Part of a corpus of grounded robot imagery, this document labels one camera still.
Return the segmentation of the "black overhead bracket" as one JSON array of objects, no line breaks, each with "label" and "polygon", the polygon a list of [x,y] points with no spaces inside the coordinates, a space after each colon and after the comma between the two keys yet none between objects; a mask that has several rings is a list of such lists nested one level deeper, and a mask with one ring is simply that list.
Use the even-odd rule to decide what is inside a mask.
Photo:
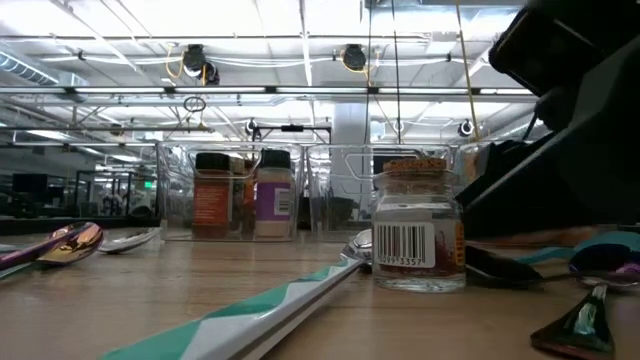
[{"label": "black overhead bracket", "polygon": [[328,133],[332,132],[330,127],[322,127],[322,126],[310,126],[310,125],[296,125],[296,124],[285,124],[279,126],[256,126],[255,130],[263,131],[263,130],[277,130],[281,132],[291,132],[291,133],[299,133],[304,131],[326,131]]}]

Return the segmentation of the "purple label spice jar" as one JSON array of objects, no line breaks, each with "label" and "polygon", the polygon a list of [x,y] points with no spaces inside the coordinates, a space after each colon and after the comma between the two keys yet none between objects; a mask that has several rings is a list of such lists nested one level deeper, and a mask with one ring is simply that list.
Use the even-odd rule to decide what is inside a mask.
[{"label": "purple label spice jar", "polygon": [[292,216],[294,172],[288,151],[263,149],[256,174],[255,236],[284,240]]}]

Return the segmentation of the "plain silver spoon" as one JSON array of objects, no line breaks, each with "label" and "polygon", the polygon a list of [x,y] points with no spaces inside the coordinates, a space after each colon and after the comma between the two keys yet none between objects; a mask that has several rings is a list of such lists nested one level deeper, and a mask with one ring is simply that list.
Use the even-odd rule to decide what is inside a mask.
[{"label": "plain silver spoon", "polygon": [[525,289],[570,278],[595,277],[597,271],[579,271],[543,277],[531,266],[470,245],[465,246],[466,284],[495,289]]}]

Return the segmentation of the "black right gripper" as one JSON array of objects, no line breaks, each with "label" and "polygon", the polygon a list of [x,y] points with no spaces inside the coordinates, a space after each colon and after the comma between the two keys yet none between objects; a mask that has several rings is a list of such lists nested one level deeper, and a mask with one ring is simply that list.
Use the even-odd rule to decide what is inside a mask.
[{"label": "black right gripper", "polygon": [[489,52],[547,129],[572,117],[557,165],[588,223],[640,214],[640,43],[625,46],[638,35],[639,0],[527,0]]}]

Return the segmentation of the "small glass jar cork lid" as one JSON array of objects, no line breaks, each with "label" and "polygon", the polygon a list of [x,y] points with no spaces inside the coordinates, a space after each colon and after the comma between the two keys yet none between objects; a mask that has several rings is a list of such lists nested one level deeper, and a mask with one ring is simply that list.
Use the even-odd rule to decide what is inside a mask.
[{"label": "small glass jar cork lid", "polygon": [[450,293],[466,285],[464,227],[446,160],[401,158],[374,181],[372,274],[384,288]]}]

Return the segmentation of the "ceiling light rail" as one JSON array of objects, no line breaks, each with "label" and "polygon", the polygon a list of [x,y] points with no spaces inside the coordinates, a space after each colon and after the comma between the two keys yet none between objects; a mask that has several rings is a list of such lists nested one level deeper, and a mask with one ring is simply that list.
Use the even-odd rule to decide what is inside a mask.
[{"label": "ceiling light rail", "polygon": [[436,87],[302,87],[302,86],[222,86],[222,87],[97,87],[38,86],[0,87],[0,94],[318,94],[318,95],[463,95],[466,88]]}]

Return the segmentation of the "blue round object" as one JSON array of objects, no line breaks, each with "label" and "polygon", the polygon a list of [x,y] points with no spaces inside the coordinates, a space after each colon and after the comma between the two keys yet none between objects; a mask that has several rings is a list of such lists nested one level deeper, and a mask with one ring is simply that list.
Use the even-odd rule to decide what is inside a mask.
[{"label": "blue round object", "polygon": [[569,260],[579,251],[597,245],[621,245],[632,251],[640,251],[640,233],[609,231],[593,235],[574,247],[545,247],[531,254],[516,258],[522,264],[537,264],[551,259]]}]

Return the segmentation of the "orange label black lid jar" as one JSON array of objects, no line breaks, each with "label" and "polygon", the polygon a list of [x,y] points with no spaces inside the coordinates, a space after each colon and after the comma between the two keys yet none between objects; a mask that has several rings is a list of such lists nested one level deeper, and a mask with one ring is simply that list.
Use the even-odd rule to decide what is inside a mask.
[{"label": "orange label black lid jar", "polygon": [[223,239],[230,228],[231,161],[223,153],[195,157],[192,231],[198,240]]}]

